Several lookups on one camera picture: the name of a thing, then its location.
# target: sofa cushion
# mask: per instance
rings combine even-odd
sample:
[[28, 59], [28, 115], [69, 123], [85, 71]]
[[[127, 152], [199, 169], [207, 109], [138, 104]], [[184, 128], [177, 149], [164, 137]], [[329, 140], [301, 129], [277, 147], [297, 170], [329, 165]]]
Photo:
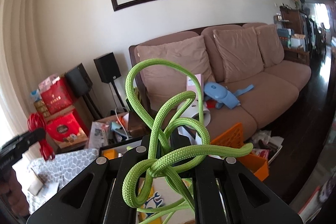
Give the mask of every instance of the sofa cushion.
[[263, 25], [254, 29], [264, 67], [269, 68], [279, 64], [284, 59], [285, 53], [277, 33], [277, 26]]
[[[215, 80], [203, 36], [157, 46], [138, 45], [136, 48], [140, 61], [162, 58], [178, 63], [194, 74], [201, 73], [204, 82]], [[158, 111], [168, 99], [186, 90], [186, 75], [175, 69], [155, 65], [142, 71], [142, 80], [148, 92], [151, 108], [155, 111]]]
[[278, 65], [265, 68], [264, 72], [295, 85], [299, 91], [308, 83], [311, 75], [309, 66], [286, 60], [283, 60]]
[[[161, 36], [158, 38], [154, 38], [152, 40], [148, 40], [146, 42], [139, 44], [139, 46], [157, 46], [157, 45], [168, 44], [172, 42], [183, 41], [185, 39], [196, 37], [196, 36], [199, 36], [199, 35], [196, 32], [192, 32], [192, 31], [172, 33], [172, 34], [168, 34], [168, 35]], [[139, 63], [140, 57], [139, 57], [137, 47], [134, 49], [134, 57], [135, 57], [136, 63]], [[140, 76], [143, 82], [143, 79], [144, 79], [143, 71], [140, 71]]]
[[239, 25], [218, 25], [205, 28], [201, 35], [204, 36], [205, 47], [209, 55], [209, 62], [216, 79], [216, 82], [224, 81], [223, 60], [215, 44], [213, 37], [213, 30], [242, 30], [243, 27]]
[[221, 83], [231, 92], [251, 84], [254, 88], [238, 99], [241, 107], [256, 120], [259, 129], [283, 114], [299, 95], [294, 85], [265, 72], [235, 83]]
[[211, 119], [207, 129], [211, 140], [214, 140], [238, 122], [243, 124], [244, 140], [251, 137], [257, 130], [256, 121], [241, 106], [236, 106], [230, 110], [223, 105], [221, 109], [210, 108], [209, 110]]
[[263, 60], [254, 28], [214, 30], [213, 34], [222, 57], [225, 83], [243, 80], [263, 71]]
[[253, 23], [246, 23], [243, 25], [243, 28], [244, 29], [248, 29], [248, 28], [251, 28], [251, 27], [259, 27], [259, 26], [264, 26], [264, 25], [267, 25], [266, 23], [261, 23], [261, 22], [253, 22]]

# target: blue toy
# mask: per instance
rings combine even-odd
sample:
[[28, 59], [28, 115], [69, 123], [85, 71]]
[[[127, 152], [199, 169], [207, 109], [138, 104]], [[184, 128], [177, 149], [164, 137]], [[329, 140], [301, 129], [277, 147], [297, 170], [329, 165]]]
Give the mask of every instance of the blue toy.
[[253, 88], [253, 85], [249, 85], [243, 90], [237, 90], [235, 93], [231, 93], [224, 86], [218, 83], [208, 82], [204, 85], [204, 101], [214, 99], [215, 101], [217, 101], [217, 109], [220, 109], [223, 105], [226, 105], [228, 108], [233, 109], [235, 106], [240, 104], [237, 97], [250, 91]]

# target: black speaker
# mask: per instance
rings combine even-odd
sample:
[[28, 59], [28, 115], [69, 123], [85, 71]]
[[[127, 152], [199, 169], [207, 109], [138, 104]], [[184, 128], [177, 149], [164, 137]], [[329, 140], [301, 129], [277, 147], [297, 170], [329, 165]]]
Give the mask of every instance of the black speaker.
[[65, 78], [77, 98], [89, 93], [93, 85], [82, 63], [65, 73]]
[[118, 63], [113, 52], [94, 59], [100, 79], [103, 83], [112, 83], [121, 76]]

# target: red gift box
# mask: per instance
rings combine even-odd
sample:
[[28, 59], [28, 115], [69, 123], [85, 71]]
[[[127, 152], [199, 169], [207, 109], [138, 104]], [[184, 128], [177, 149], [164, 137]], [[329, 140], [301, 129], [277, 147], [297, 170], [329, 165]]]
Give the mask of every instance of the red gift box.
[[65, 148], [88, 140], [84, 132], [87, 128], [82, 128], [82, 124], [78, 113], [73, 110], [48, 122], [46, 131], [60, 148]]
[[61, 78], [51, 85], [50, 89], [41, 93], [41, 97], [51, 115], [74, 103], [73, 97], [67, 88], [65, 78]]

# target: patterned fabric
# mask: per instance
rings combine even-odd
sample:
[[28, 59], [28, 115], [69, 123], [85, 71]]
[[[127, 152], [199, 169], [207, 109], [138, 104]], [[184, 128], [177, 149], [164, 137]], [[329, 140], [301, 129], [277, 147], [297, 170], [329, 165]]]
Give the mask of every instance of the patterned fabric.
[[97, 149], [84, 149], [56, 155], [52, 161], [43, 158], [32, 160], [28, 169], [33, 169], [43, 183], [59, 182], [59, 190], [78, 175], [99, 155]]
[[45, 184], [37, 196], [29, 191], [27, 200], [30, 213], [34, 213], [51, 196], [44, 195], [52, 184], [59, 183], [58, 190], [62, 189], [70, 180], [78, 175], [85, 167], [93, 162], [99, 155], [98, 149], [84, 149], [70, 153], [56, 155], [52, 161], [44, 161], [43, 158], [32, 160], [28, 165]]

